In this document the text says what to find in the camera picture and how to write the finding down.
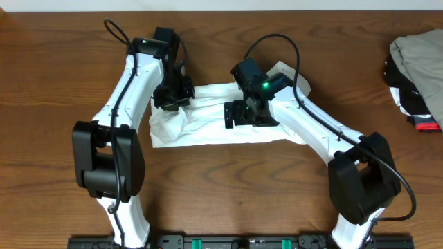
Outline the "white t-shirt black print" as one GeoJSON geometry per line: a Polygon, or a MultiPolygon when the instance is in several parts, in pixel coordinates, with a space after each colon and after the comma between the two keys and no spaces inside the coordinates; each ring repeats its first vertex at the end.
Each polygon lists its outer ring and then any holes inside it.
{"type": "Polygon", "coordinates": [[[149,119],[154,148],[265,143],[288,140],[299,145],[305,141],[283,124],[277,127],[250,125],[225,128],[224,103],[239,100],[243,93],[237,83],[208,84],[195,87],[195,97],[177,111],[152,107],[149,119]]]}

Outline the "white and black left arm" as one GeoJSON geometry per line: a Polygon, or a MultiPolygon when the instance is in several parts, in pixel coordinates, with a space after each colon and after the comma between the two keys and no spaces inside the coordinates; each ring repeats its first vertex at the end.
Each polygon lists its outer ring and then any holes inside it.
{"type": "Polygon", "coordinates": [[[127,47],[124,73],[106,105],[92,121],[74,125],[76,180],[105,209],[114,230],[109,241],[86,239],[77,247],[147,247],[150,225],[138,195],[145,178],[138,128],[148,105],[176,111],[193,99],[185,63],[175,61],[183,47],[178,37],[134,39],[127,47]]]}

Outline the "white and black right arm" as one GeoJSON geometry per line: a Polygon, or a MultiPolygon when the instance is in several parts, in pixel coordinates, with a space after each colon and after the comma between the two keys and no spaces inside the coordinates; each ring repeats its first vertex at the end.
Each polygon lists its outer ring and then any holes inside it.
{"type": "Polygon", "coordinates": [[[224,105],[225,126],[285,125],[327,165],[329,197],[338,212],[329,235],[298,237],[300,248],[412,248],[409,238],[377,236],[372,229],[400,194],[404,179],[387,140],[343,126],[301,91],[298,76],[232,73],[243,93],[224,105]]]}

